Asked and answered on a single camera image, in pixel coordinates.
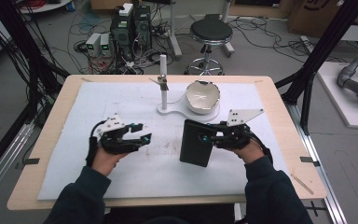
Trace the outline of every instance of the white paper sheet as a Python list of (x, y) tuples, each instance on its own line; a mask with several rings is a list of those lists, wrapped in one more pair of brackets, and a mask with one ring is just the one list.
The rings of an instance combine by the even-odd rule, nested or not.
[[(168, 102), (177, 101), (189, 83), (168, 83)], [(220, 113), (210, 123), (227, 120), (228, 110), (263, 108), (253, 84), (216, 84), (221, 92)], [(213, 148), (208, 167), (179, 161), (185, 118), (160, 115), (160, 90), (155, 83), (95, 83), (82, 85), (61, 137), (51, 155), (39, 200), (57, 199), (85, 165), (92, 127), (115, 113), (129, 123), (143, 123), (138, 133), (152, 133), (151, 143), (120, 160), (105, 198), (170, 197), (243, 194), (247, 182), (243, 161), (234, 153)], [(248, 125), (272, 151), (274, 167), (287, 173), (266, 114)]]

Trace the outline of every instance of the wooden table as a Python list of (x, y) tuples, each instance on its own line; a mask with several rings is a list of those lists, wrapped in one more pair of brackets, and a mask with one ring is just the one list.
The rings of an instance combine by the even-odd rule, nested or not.
[[(26, 165), (14, 188), (7, 207), (10, 210), (33, 210), (52, 208), (55, 201), (38, 201), (50, 155), (55, 148), (63, 124), (77, 97), (83, 82), (150, 82), (149, 78), (157, 76), (90, 76), (72, 75), (62, 87), (60, 95), (51, 110), (48, 120), (35, 143), (30, 158), (40, 158), (38, 164)], [(169, 81), (190, 83), (199, 80), (198, 76), (170, 76)], [(308, 157), (296, 127), (284, 106), (281, 96), (270, 77), (247, 76), (209, 76), (214, 83), (248, 83), (255, 84), (259, 97), (264, 105), (269, 123), (282, 151), (290, 178), (300, 199), (322, 199), (326, 191), (321, 178), (311, 162), (302, 162), (300, 157)], [(107, 199), (106, 206), (142, 206), (162, 204), (195, 204), (195, 203), (243, 203), (241, 196), (203, 196), (203, 197), (171, 197), (142, 199)]]

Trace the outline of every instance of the electronic device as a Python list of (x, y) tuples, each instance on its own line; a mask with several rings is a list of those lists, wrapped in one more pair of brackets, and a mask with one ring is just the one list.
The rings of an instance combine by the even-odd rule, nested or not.
[(136, 39), (143, 49), (152, 48), (150, 6), (139, 6), (134, 12)]
[(98, 57), (101, 54), (101, 34), (92, 34), (86, 42), (86, 47), (90, 57)]
[(115, 14), (110, 26), (110, 32), (115, 47), (115, 54), (118, 60), (133, 61), (133, 46), (135, 38), (135, 24), (133, 22), (133, 10), (129, 12), (129, 16), (120, 16)]
[(101, 51), (103, 57), (112, 57), (112, 41), (110, 34), (101, 34)]

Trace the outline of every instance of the stool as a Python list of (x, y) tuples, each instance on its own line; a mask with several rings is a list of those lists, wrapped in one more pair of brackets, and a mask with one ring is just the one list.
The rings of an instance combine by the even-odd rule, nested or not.
[(196, 70), (202, 75), (224, 75), (223, 66), (210, 58), (212, 46), (221, 46), (228, 43), (232, 37), (231, 27), (218, 19), (203, 19), (195, 21), (190, 27), (190, 34), (193, 39), (204, 44), (201, 53), (205, 53), (203, 58), (194, 60), (185, 70), (185, 75), (191, 74)]

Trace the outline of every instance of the white stand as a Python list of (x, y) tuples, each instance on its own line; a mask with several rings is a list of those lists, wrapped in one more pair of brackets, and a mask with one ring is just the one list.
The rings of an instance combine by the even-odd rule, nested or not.
[[(159, 55), (159, 73), (162, 78), (167, 78), (167, 55)], [(162, 109), (167, 109), (167, 90), (161, 90)]]
[(169, 115), (169, 114), (180, 114), (187, 119), (193, 119), (195, 121), (203, 122), (210, 121), (219, 115), (220, 105), (217, 106), (211, 113), (209, 114), (196, 114), (191, 111), (186, 105), (185, 96), (180, 98), (179, 101), (175, 103), (167, 103), (167, 109), (162, 109), (162, 104), (157, 106), (157, 111), (161, 115)]

